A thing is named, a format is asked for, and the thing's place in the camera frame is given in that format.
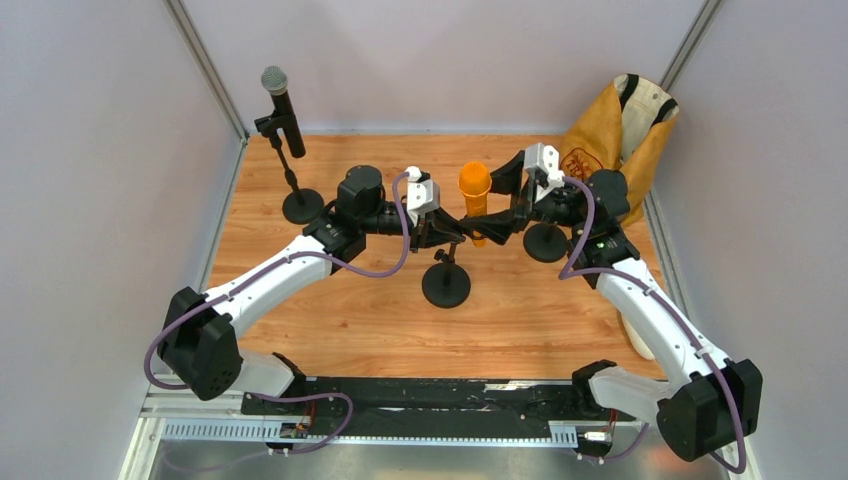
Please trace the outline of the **orange microphone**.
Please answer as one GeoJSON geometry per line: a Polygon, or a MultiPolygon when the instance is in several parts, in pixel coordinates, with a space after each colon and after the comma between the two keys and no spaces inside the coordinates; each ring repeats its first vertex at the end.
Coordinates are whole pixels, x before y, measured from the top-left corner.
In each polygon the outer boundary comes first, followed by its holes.
{"type": "Polygon", "coordinates": [[[491,174],[483,163],[471,161],[461,168],[458,187],[465,201],[467,217],[477,217],[487,213],[487,198],[491,186],[491,174]]]}

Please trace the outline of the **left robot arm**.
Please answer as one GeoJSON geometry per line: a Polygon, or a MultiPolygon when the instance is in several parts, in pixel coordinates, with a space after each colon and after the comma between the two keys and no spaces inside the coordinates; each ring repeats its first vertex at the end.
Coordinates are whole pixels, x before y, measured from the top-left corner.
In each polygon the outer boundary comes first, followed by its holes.
{"type": "Polygon", "coordinates": [[[258,320],[293,294],[345,269],[385,278],[421,248],[464,241],[469,229],[440,206],[432,177],[411,166],[392,183],[386,198],[381,172],[370,165],[350,168],[334,201],[278,253],[240,277],[203,293],[191,287],[170,301],[162,331],[143,363],[150,383],[165,390],[190,390],[202,400],[228,390],[259,397],[282,414],[300,410],[305,386],[282,358],[240,347],[240,338],[258,320]],[[384,271],[352,265],[369,234],[399,235],[401,257],[384,271]]]}

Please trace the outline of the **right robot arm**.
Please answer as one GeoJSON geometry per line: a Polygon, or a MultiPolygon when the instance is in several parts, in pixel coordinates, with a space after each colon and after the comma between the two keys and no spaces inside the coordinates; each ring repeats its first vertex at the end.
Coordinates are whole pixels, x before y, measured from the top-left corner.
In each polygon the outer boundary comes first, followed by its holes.
{"type": "Polygon", "coordinates": [[[652,424],[685,461],[735,445],[735,467],[743,470],[745,440],[759,417],[759,368],[730,358],[658,285],[621,225],[630,210],[625,176],[600,169],[580,180],[563,172],[555,156],[551,146],[536,144],[496,170],[472,161],[461,168],[458,187],[467,210],[463,224],[475,240],[503,244],[544,221],[569,227],[557,248],[565,260],[560,278],[581,278],[607,299],[664,372],[663,380],[652,380],[596,361],[573,374],[573,410],[584,418],[614,410],[652,424]]]}

